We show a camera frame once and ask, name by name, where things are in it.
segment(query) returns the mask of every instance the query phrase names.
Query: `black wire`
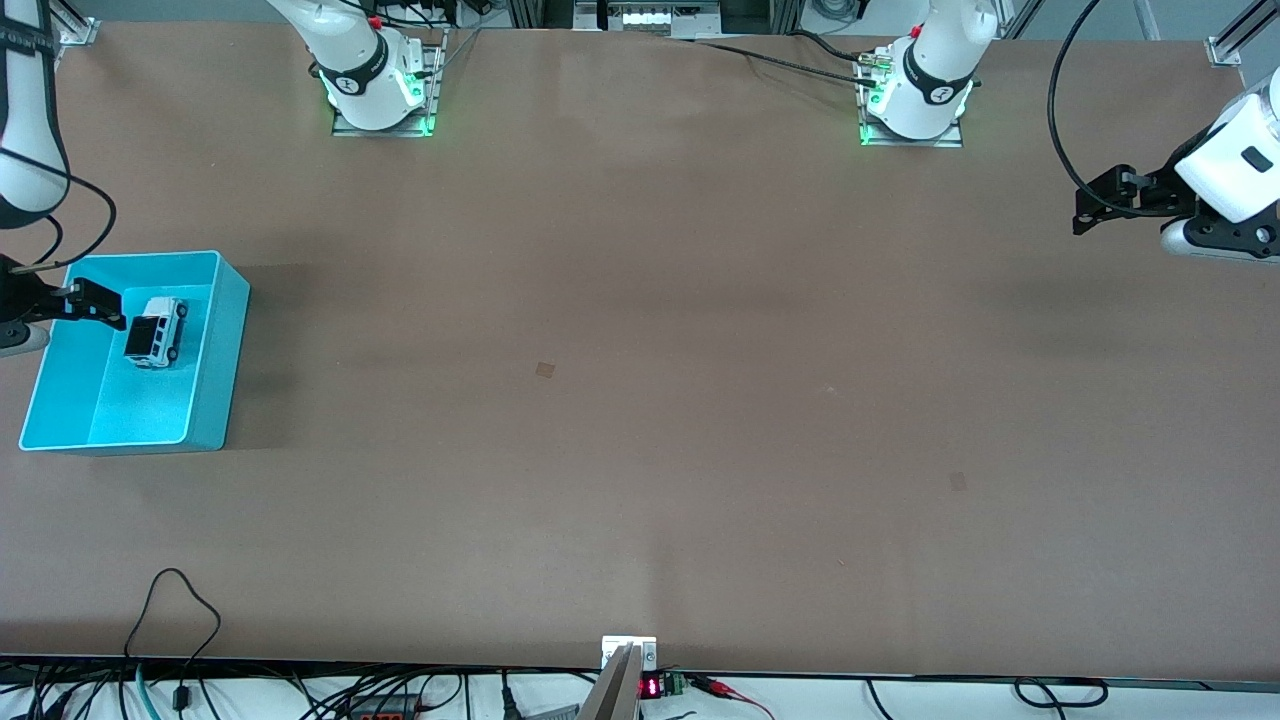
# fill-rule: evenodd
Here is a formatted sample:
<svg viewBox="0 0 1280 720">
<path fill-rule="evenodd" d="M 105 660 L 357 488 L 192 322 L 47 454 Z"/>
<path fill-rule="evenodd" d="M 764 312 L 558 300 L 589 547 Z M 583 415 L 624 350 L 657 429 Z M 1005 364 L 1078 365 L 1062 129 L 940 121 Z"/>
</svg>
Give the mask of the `black wire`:
<svg viewBox="0 0 1280 720">
<path fill-rule="evenodd" d="M 792 63 L 790 60 L 781 60 L 778 58 L 771 58 L 768 55 L 760 55 L 759 53 L 753 53 L 751 50 L 742 50 L 741 47 L 730 47 L 728 45 L 717 45 L 714 42 L 695 42 L 699 47 L 714 47 L 717 50 L 724 50 L 727 53 L 737 53 L 739 55 L 745 55 L 748 58 L 755 58 L 756 60 L 763 60 L 765 63 L 778 65 L 781 68 L 788 68 L 792 70 L 800 70 L 803 73 L 810 73 L 820 77 L 827 77 L 831 79 L 838 79 L 844 82 L 851 82 L 854 85 L 861 85 L 864 87 L 876 87 L 876 82 L 870 78 L 860 78 L 854 76 L 842 76 L 840 73 L 832 73 L 828 70 L 822 70 L 818 68 L 810 68 L 809 65 L 801 65 L 799 63 Z"/>
<path fill-rule="evenodd" d="M 46 250 L 44 255 L 41 255 L 35 263 L 32 263 L 32 265 L 38 265 L 45 260 L 49 260 L 54 255 L 54 252 L 58 251 L 58 247 L 63 243 L 63 224 L 59 223 L 58 219 L 54 218 L 52 215 L 45 215 L 45 219 L 49 220 L 49 224 L 54 225 L 54 229 L 58 231 L 58 236 L 54 237 L 54 242 L 49 246 L 49 250 Z"/>
<path fill-rule="evenodd" d="M 110 675 L 104 675 L 102 679 L 99 680 L 96 685 L 93 685 L 93 691 L 88 693 L 87 698 L 84 698 L 84 705 L 76 711 L 76 715 L 72 715 L 72 720 L 81 720 L 82 717 L 88 717 L 88 711 L 91 707 L 93 707 L 93 698 L 97 697 L 97 693 L 102 692 L 102 688 L 106 687 L 106 683 L 110 678 L 111 678 Z"/>
<path fill-rule="evenodd" d="M 796 37 L 806 37 L 806 38 L 817 42 L 818 47 L 822 47 L 823 51 L 826 51 L 828 55 L 835 55 L 836 58 L 840 58 L 841 60 L 847 60 L 850 63 L 856 63 L 858 61 L 858 56 L 865 54 L 865 51 L 863 51 L 863 53 L 844 53 L 841 50 L 836 50 L 820 35 L 809 32 L 806 29 L 794 29 L 794 31 L 788 32 L 787 35 L 792 35 L 792 36 L 796 36 Z"/>
<path fill-rule="evenodd" d="M 408 8 L 410 10 L 413 12 L 415 15 L 422 18 L 422 22 L 426 23 L 428 26 L 435 27 L 435 24 L 433 23 L 433 20 L 426 19 L 426 15 L 424 15 L 421 10 L 419 10 L 417 8 L 415 8 L 412 3 L 404 5 L 404 8 Z"/>
<path fill-rule="evenodd" d="M 438 702 L 435 705 L 431 705 L 431 703 L 424 705 L 422 703 L 422 693 L 426 692 L 426 685 L 428 685 L 428 683 L 431 682 L 431 678 L 435 678 L 435 675 L 428 675 L 426 679 L 422 680 L 422 687 L 417 689 L 417 702 L 413 705 L 413 711 L 415 712 L 430 712 L 433 710 L 439 710 L 439 708 L 444 707 L 445 705 L 449 705 L 451 702 L 453 702 L 454 700 L 457 700 L 458 693 L 462 692 L 463 675 L 460 674 L 458 675 L 458 687 L 453 688 L 453 694 L 451 694 L 448 700 L 445 700 L 444 702 Z"/>
<path fill-rule="evenodd" d="M 413 22 L 413 20 L 402 20 L 399 18 L 393 18 L 393 17 L 388 15 L 387 13 L 381 13 L 379 10 L 367 10 L 367 9 L 357 5 L 356 3 L 352 3 L 351 0 L 338 0 L 338 3 L 342 4 L 342 5 L 347 5 L 348 8 L 355 8 L 355 9 L 360 10 L 361 13 L 366 13 L 367 14 L 367 13 L 371 12 L 374 15 L 376 15 L 376 17 L 384 19 L 384 20 L 388 20 L 388 22 L 392 22 L 392 23 L 401 23 L 401 24 L 403 24 L 406 27 L 440 27 L 440 23 L 436 23 L 436 22 L 433 22 L 433 20 L 428 20 L 426 17 L 422 15 L 421 13 L 419 13 L 419 17 L 422 18 L 424 22 L 419 23 L 419 22 Z"/>
<path fill-rule="evenodd" d="M 196 652 L 192 652 L 191 656 L 187 657 L 187 661 L 183 662 L 183 667 L 187 667 L 188 665 L 191 665 L 193 660 L 196 660 L 196 656 L 204 652 L 204 650 L 209 647 L 209 643 L 214 642 L 214 638 L 218 637 L 218 630 L 223 629 L 223 615 L 221 612 L 218 612 L 216 607 L 210 605 L 207 600 L 205 600 L 198 592 L 196 592 L 196 588 L 192 587 L 191 580 L 187 578 L 187 574 L 177 568 L 165 568 L 164 570 L 156 573 L 154 578 L 151 578 L 151 587 L 147 588 L 147 597 L 146 600 L 142 601 L 142 612 L 138 612 L 138 619 L 133 623 L 133 629 L 129 630 L 129 637 L 124 639 L 124 650 L 122 655 L 124 655 L 125 659 L 129 657 L 129 646 L 133 644 L 133 638 L 138 634 L 138 629 L 142 628 L 142 620 L 147 616 L 147 609 L 151 607 L 151 596 L 154 596 L 156 592 L 156 583 L 159 583 L 160 578 L 165 577 L 169 573 L 178 575 L 178 579 L 182 580 L 182 584 L 187 585 L 187 592 L 191 593 L 191 597 L 200 605 L 204 605 L 205 610 L 207 610 L 209 614 L 214 616 L 214 630 L 209 633 L 209 637 L 205 638 L 205 642 L 200 643 L 200 647 L 196 648 Z"/>
<path fill-rule="evenodd" d="M 1037 688 L 1039 688 L 1042 693 L 1044 693 L 1044 697 L 1047 700 L 1036 701 L 1027 697 L 1027 694 L 1023 693 L 1023 685 L 1036 685 Z M 1102 694 L 1100 694 L 1093 700 L 1064 702 L 1061 700 L 1057 700 L 1057 696 L 1053 694 L 1053 691 L 1051 691 L 1048 685 L 1046 685 L 1042 680 L 1037 678 L 1018 678 L 1014 680 L 1014 694 L 1018 696 L 1018 700 L 1023 701 L 1024 703 L 1032 707 L 1037 707 L 1039 710 L 1056 710 L 1059 720 L 1066 720 L 1066 708 L 1084 710 L 1089 707 L 1097 707 L 1103 702 L 1106 702 L 1107 697 L 1111 696 L 1111 689 L 1107 688 L 1107 684 L 1102 680 L 1092 680 L 1089 685 L 1102 689 Z"/>
<path fill-rule="evenodd" d="M 88 182 L 87 179 L 84 179 L 84 178 L 82 178 L 79 176 L 72 174 L 68 170 L 59 170 L 58 168 L 54 168 L 52 165 L 46 165 L 46 164 L 41 163 L 40 160 L 33 160 L 31 158 L 27 158 L 26 155 L 22 155 L 20 152 L 14 152 L 13 150 L 9 150 L 8 147 L 0 147 L 0 155 L 5 155 L 8 158 L 13 158 L 14 160 L 18 160 L 20 163 L 26 163 L 26 164 L 28 164 L 28 165 L 31 165 L 33 168 L 38 168 L 41 170 L 45 170 L 46 173 L 52 173 L 52 174 L 55 174 L 58 177 L 67 178 L 68 181 L 70 181 L 70 182 L 73 182 L 73 183 L 83 187 L 83 188 L 88 190 L 90 192 L 92 192 L 92 193 L 97 195 L 99 197 L 101 197 L 102 202 L 106 202 L 106 210 L 108 210 L 106 227 L 102 228 L 102 232 L 97 236 L 97 240 L 95 240 L 93 242 L 91 242 L 88 247 L 86 247 L 83 251 L 81 251 L 79 255 L 76 255 L 70 260 L 59 260 L 59 261 L 54 263 L 52 268 L 50 268 L 50 269 L 65 268 L 67 265 L 70 265 L 72 263 L 74 263 L 74 261 L 77 261 L 77 260 L 79 260 L 82 258 L 84 258 L 90 252 L 97 250 L 97 247 L 100 245 L 102 245 L 102 241 L 106 240 L 106 236 L 111 234 L 111 228 L 115 227 L 115 215 L 116 215 L 115 200 L 111 200 L 111 196 L 108 195 L 106 191 L 104 191 L 101 187 L 97 187 L 96 184 Z"/>
<path fill-rule="evenodd" d="M 311 692 L 307 691 L 307 685 L 302 682 L 302 678 L 298 676 L 298 671 L 293 669 L 291 669 L 289 671 L 293 673 L 293 683 L 294 685 L 297 685 L 298 692 L 302 693 L 302 697 L 307 698 L 307 705 L 310 705 L 311 708 L 315 710 L 316 698 L 311 697 Z"/>
<path fill-rule="evenodd" d="M 884 710 L 884 703 L 879 701 L 879 693 L 876 692 L 876 683 L 870 680 L 865 680 L 865 683 L 867 689 L 872 692 L 872 702 L 876 703 L 876 710 L 879 711 L 884 720 L 893 720 L 893 716 L 888 714 L 888 710 Z"/>
<path fill-rule="evenodd" d="M 1059 49 L 1057 58 L 1053 60 L 1053 70 L 1048 76 L 1048 95 L 1046 100 L 1048 138 L 1053 143 L 1053 152 L 1057 154 L 1057 160 L 1062 163 L 1062 169 L 1066 170 L 1068 177 L 1071 178 L 1075 187 L 1080 188 L 1080 192 L 1088 196 L 1089 200 L 1093 200 L 1103 208 L 1110 208 L 1125 218 L 1169 218 L 1172 217 L 1172 213 L 1169 210 L 1140 210 L 1137 208 L 1125 208 L 1124 205 L 1116 205 L 1100 197 L 1098 193 L 1093 192 L 1093 188 L 1089 187 L 1089 183 L 1084 182 L 1080 173 L 1075 172 L 1075 165 L 1071 164 L 1071 160 L 1066 156 L 1066 150 L 1062 149 L 1062 138 L 1057 135 L 1057 76 L 1062 72 L 1062 60 L 1066 59 L 1066 51 L 1071 49 L 1071 42 L 1075 40 L 1075 35 L 1080 32 L 1080 26 L 1084 24 L 1084 20 L 1089 18 L 1089 13 L 1092 13 L 1101 1 L 1102 0 L 1089 0 L 1089 4 L 1080 12 L 1080 17 L 1075 18 L 1075 24 L 1073 24 L 1071 29 L 1066 32 L 1066 37 L 1062 38 L 1062 47 Z"/>
<path fill-rule="evenodd" d="M 196 673 L 196 682 L 200 683 L 200 694 L 205 696 L 205 705 L 209 706 L 209 714 L 214 716 L 214 720 L 223 720 L 221 715 L 218 714 L 218 708 L 214 707 L 214 698 L 209 697 L 209 688 L 205 687 L 205 676 Z"/>
</svg>

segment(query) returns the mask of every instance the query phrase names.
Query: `metal bracket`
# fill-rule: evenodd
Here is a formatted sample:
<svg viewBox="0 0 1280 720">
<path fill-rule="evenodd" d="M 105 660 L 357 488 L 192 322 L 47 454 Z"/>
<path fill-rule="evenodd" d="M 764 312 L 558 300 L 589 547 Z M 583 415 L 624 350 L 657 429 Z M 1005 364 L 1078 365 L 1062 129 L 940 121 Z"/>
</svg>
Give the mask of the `metal bracket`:
<svg viewBox="0 0 1280 720">
<path fill-rule="evenodd" d="M 1027 0 L 1021 8 L 1014 0 L 996 0 L 996 15 L 1000 19 L 1000 37 L 1018 40 L 1027 32 L 1027 26 L 1036 19 L 1044 0 Z"/>
<path fill-rule="evenodd" d="M 444 77 L 444 51 L 449 42 L 449 32 L 444 32 L 440 45 L 422 45 L 416 37 L 408 42 L 408 72 L 404 73 L 404 90 L 426 100 L 404 119 L 394 126 L 369 131 L 360 129 L 347 122 L 337 110 L 333 113 L 332 135 L 334 137 L 431 137 L 435 135 L 435 115 L 440 109 L 440 83 Z"/>
<path fill-rule="evenodd" d="M 600 667 L 609 664 L 618 648 L 637 646 L 641 652 L 643 669 L 658 669 L 658 638 L 640 635 L 604 635 L 600 639 Z"/>
<path fill-rule="evenodd" d="M 97 28 L 102 24 L 95 18 L 81 14 L 67 0 L 49 0 L 49 15 L 54 20 L 54 29 L 58 31 L 55 69 L 61 63 L 63 53 L 68 47 L 92 45 L 97 40 Z"/>
<path fill-rule="evenodd" d="M 1256 0 L 1249 4 L 1222 32 L 1204 41 L 1208 61 L 1215 68 L 1233 68 L 1240 64 L 1240 49 L 1258 36 L 1280 14 L 1280 0 Z"/>
<path fill-rule="evenodd" d="M 607 659 L 577 720 L 636 720 L 640 715 L 640 678 L 658 666 L 658 641 L 635 635 L 605 635 L 600 651 Z"/>
</svg>

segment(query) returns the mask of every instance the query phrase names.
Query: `cable connector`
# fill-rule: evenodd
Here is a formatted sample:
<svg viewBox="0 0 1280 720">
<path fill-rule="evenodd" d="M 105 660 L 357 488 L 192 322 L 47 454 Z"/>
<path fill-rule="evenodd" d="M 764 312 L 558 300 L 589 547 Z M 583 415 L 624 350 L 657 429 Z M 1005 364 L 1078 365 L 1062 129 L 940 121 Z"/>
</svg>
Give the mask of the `cable connector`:
<svg viewBox="0 0 1280 720">
<path fill-rule="evenodd" d="M 191 688 L 187 685 L 178 685 L 173 689 L 173 708 L 183 711 L 188 707 L 191 707 Z"/>
<path fill-rule="evenodd" d="M 511 694 L 511 685 L 507 684 L 507 674 L 502 674 L 502 720 L 525 720 L 516 705 L 516 696 Z"/>
<path fill-rule="evenodd" d="M 689 687 L 703 691 L 709 696 L 718 697 L 721 700 L 733 700 L 733 688 L 726 685 L 719 680 L 713 680 L 707 675 L 695 675 L 685 673 L 685 680 L 689 680 Z"/>
<path fill-rule="evenodd" d="M 879 68 L 882 70 L 893 69 L 893 58 L 876 53 L 863 53 L 858 55 L 858 64 L 864 68 Z"/>
</svg>

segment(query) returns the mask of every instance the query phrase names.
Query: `red wire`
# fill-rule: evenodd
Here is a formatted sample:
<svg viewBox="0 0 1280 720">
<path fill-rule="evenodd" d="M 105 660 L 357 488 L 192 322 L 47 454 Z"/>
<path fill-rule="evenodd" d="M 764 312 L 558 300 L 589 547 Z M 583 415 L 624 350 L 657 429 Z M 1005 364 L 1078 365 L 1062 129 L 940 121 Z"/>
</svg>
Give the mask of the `red wire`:
<svg viewBox="0 0 1280 720">
<path fill-rule="evenodd" d="M 754 705 L 755 707 L 759 707 L 762 711 L 764 711 L 764 714 L 769 716 L 769 720 L 778 720 L 777 717 L 773 716 L 772 712 L 769 712 L 768 707 L 764 707 L 763 705 L 760 705 L 760 703 L 755 702 L 754 700 L 744 696 L 742 693 L 735 693 L 735 694 L 737 697 L 735 697 L 733 700 L 736 700 L 739 702 L 745 702 L 748 705 Z"/>
<path fill-rule="evenodd" d="M 710 682 L 710 691 L 712 691 L 712 694 L 714 694 L 716 697 L 723 697 L 724 700 L 736 700 L 739 702 L 745 702 L 748 705 L 754 705 L 755 707 L 758 707 L 759 710 L 762 710 L 765 715 L 768 715 L 769 720 L 778 720 L 777 717 L 773 716 L 773 712 L 771 712 L 768 707 L 764 707 L 759 702 L 755 702 L 754 700 L 746 697 L 745 694 L 735 691 L 733 688 L 728 687 L 727 684 L 724 684 L 724 683 L 722 683 L 719 680 L 712 680 Z"/>
</svg>

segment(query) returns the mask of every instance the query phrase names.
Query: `brown table surface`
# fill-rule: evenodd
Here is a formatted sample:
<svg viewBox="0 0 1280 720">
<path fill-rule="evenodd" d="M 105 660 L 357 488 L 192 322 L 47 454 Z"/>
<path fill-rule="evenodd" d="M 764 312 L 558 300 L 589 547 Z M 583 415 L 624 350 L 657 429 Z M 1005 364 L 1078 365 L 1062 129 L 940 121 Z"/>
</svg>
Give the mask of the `brown table surface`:
<svg viewBox="0 0 1280 720">
<path fill-rule="evenodd" d="M 58 76 L 105 251 L 219 249 L 252 306 L 223 452 L 19 452 L 0 363 L 0 648 L 115 652 L 178 565 L 223 656 L 1280 679 L 1280 274 L 1073 237 L 1055 51 L 992 46 L 942 151 L 713 49 L 492 32 L 435 138 L 367 141 L 287 26 L 108 24 Z M 1064 140 L 1155 168 L 1238 88 L 1082 44 Z M 165 588 L 140 652 L 207 632 Z"/>
</svg>

